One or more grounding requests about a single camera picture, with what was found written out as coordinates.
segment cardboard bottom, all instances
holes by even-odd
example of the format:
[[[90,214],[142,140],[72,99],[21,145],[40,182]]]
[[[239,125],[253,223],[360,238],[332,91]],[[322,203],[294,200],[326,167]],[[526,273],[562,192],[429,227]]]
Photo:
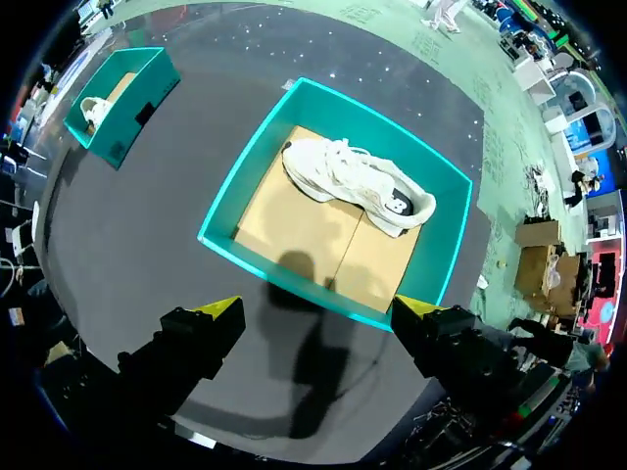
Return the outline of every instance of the cardboard bottom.
[[[287,140],[302,138],[322,137],[297,126]],[[320,286],[385,312],[419,232],[416,227],[391,238],[357,206],[314,201],[292,183],[279,152],[244,211],[234,240]]]

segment dark gray floor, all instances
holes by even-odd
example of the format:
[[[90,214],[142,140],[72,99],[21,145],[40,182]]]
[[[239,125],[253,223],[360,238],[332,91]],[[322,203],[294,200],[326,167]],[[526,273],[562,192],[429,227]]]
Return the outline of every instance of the dark gray floor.
[[[355,461],[417,409],[421,393],[424,407],[439,388],[427,390],[429,381],[393,335],[277,293],[204,248],[196,233],[289,78],[328,84],[392,118],[477,188],[483,116],[445,77],[396,46],[328,18],[278,11],[189,7],[165,33],[142,31],[156,28],[147,18],[127,22],[119,34],[155,34],[151,41],[168,46],[182,81],[119,171],[86,152],[68,154],[50,204],[46,262],[83,340],[111,367],[118,352],[149,341],[175,306],[242,295],[246,332],[177,421],[271,457]],[[468,139],[472,132],[476,141]],[[468,305],[481,269],[489,223],[479,213],[469,218],[449,304]]]

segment table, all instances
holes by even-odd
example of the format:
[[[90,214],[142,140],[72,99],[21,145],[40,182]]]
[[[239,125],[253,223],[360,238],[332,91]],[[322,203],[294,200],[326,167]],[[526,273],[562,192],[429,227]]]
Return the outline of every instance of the table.
[[[579,167],[575,161],[575,156],[570,149],[568,139],[563,132],[551,138],[551,148],[554,151],[555,167],[559,176],[559,183],[564,197],[572,196],[575,193],[575,185],[571,181],[572,173]]]
[[[525,58],[514,69],[513,77],[523,91],[528,91],[533,102],[540,106],[556,96],[551,82],[542,68]]]

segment person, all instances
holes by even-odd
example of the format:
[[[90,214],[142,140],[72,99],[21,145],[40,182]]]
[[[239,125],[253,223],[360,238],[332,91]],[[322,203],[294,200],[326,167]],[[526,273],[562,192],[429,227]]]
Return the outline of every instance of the person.
[[[516,327],[531,333],[533,337],[515,337],[510,342],[511,348],[523,347],[549,365],[570,372],[573,383],[587,392],[594,391],[594,373],[603,372],[609,367],[609,357],[599,343],[584,345],[575,342],[572,337],[554,333],[533,320],[514,318],[507,331]]]
[[[564,199],[564,203],[574,208],[584,199],[584,196],[588,195],[591,191],[599,191],[601,189],[601,182],[605,179],[603,175],[595,176],[591,178],[583,171],[576,170],[572,173],[570,180],[575,185],[575,194],[569,198]]]
[[[577,162],[577,166],[582,173],[591,179],[599,176],[599,160],[594,157],[585,157]]]
[[[442,0],[435,11],[432,21],[422,20],[422,23],[432,29],[437,29],[444,23],[448,32],[459,33],[461,30],[455,23],[455,16],[467,3],[467,0]]]
[[[98,8],[104,15],[105,20],[114,15],[113,3],[113,0],[98,0]]]

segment glowing teal edge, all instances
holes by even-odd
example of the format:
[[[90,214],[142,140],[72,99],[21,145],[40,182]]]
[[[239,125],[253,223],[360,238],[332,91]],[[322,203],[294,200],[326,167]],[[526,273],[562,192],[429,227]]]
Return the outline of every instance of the glowing teal edge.
[[[378,113],[374,109],[364,105],[363,103],[360,103],[359,101],[354,100],[353,98],[351,98],[349,96],[344,95],[343,93],[340,93],[339,91],[336,91],[336,90],[334,90],[332,88],[329,88],[328,86],[322,85],[320,83],[317,83],[316,81],[309,80],[308,78],[301,77],[292,85],[292,87],[288,90],[288,92],[285,93],[285,95],[283,95],[283,97],[278,101],[278,103],[276,105],[274,105],[274,108],[272,108],[272,110],[265,117],[264,121],[261,123],[259,128],[255,131],[255,133],[253,134],[251,139],[248,141],[248,144],[246,144],[246,147],[244,147],[244,150],[242,151],[242,153],[237,158],[237,161],[235,161],[235,164],[233,165],[233,167],[231,168],[229,173],[226,175],[226,178],[224,178],[224,182],[222,183],[222,185],[220,186],[219,190],[217,191],[216,198],[212,202],[212,204],[211,204],[211,206],[209,208],[209,211],[207,212],[207,216],[205,217],[205,220],[203,221],[203,224],[202,224],[202,226],[200,228],[200,231],[198,232],[198,236],[197,236],[198,241],[201,242],[203,245],[205,245],[210,250],[213,250],[214,252],[218,253],[222,257],[224,257],[224,258],[228,259],[229,261],[237,264],[242,269],[245,269],[248,272],[250,272],[251,274],[254,274],[257,277],[263,279],[264,281],[269,282],[268,278],[267,278],[267,274],[265,272],[263,272],[261,269],[258,269],[255,266],[249,264],[248,262],[244,261],[243,259],[238,258],[237,256],[233,255],[231,252],[228,252],[227,250],[223,249],[222,247],[220,247],[219,245],[215,244],[211,240],[205,238],[204,233],[207,231],[207,228],[209,227],[209,223],[210,223],[211,219],[213,218],[214,213],[216,213],[217,207],[221,203],[222,197],[224,196],[224,193],[226,192],[226,188],[228,188],[228,186],[231,183],[231,181],[233,180],[235,174],[239,170],[239,167],[242,165],[242,163],[244,162],[244,160],[248,156],[248,153],[250,152],[251,148],[253,147],[253,145],[255,145],[255,143],[259,139],[259,136],[262,135],[265,132],[265,129],[274,120],[274,117],[279,112],[279,110],[283,107],[285,102],[290,99],[290,97],[296,92],[298,87],[301,86],[303,83],[307,83],[307,84],[310,84],[312,86],[316,86],[318,88],[323,89],[324,91],[326,91],[328,93],[332,93],[332,94],[334,94],[336,96],[339,96],[340,98],[342,98],[344,100],[347,100],[347,101],[351,102],[352,104],[362,108],[363,110],[365,110],[365,111],[367,111],[369,113],[372,113],[375,116],[385,120],[386,122],[388,122],[389,124],[391,124],[392,126],[397,128],[398,130],[400,130],[401,132],[404,132],[405,134],[407,134],[409,137],[411,137],[417,143],[422,145],[424,148],[428,149],[433,154],[438,156],[438,158],[440,160],[445,162],[454,171],[456,171],[460,176],[462,176],[463,179],[465,179],[467,181],[467,183],[468,183],[468,192],[467,192],[467,198],[466,198],[466,209],[465,209],[464,216],[463,216],[463,222],[461,224],[461,230],[459,231],[459,235],[458,235],[458,242],[457,242],[457,245],[456,245],[455,255],[453,256],[453,258],[451,260],[451,265],[449,266],[449,272],[447,273],[446,281],[443,283],[442,290],[440,291],[440,295],[438,296],[437,304],[439,305],[441,303],[441,301],[443,300],[443,298],[444,298],[444,295],[446,293],[447,288],[449,287],[449,282],[451,281],[451,276],[453,275],[453,270],[455,269],[455,265],[457,264],[457,261],[458,261],[459,250],[461,249],[461,241],[463,240],[463,234],[465,232],[466,223],[468,221],[468,214],[469,214],[469,211],[470,211],[470,201],[471,201],[471,198],[472,198],[472,180],[470,178],[468,178],[468,176],[466,176],[463,172],[461,172],[459,170],[459,168],[457,168],[454,164],[452,164],[446,158],[444,158],[439,152],[437,152],[436,150],[431,148],[429,145],[427,145],[422,140],[418,139],[415,135],[413,135],[411,132],[409,132],[405,128],[403,128],[400,125],[398,125],[395,122],[393,122],[388,117],[385,117],[385,116],[381,115],[380,113]],[[373,326],[375,328],[379,328],[379,329],[384,330],[384,331],[389,331],[389,332],[392,331],[392,328],[390,327],[391,315],[389,313],[385,316],[385,318],[387,320],[385,323],[379,322],[379,321],[375,321],[375,320],[373,320],[371,318],[367,318],[367,317],[364,317],[364,316],[361,316],[361,315],[358,315],[358,314],[355,314],[355,313],[352,313],[352,312],[346,312],[344,314],[345,314],[345,316],[348,316],[349,318],[351,318],[353,320],[356,320],[356,321],[358,321],[360,323],[364,323],[366,325]]]

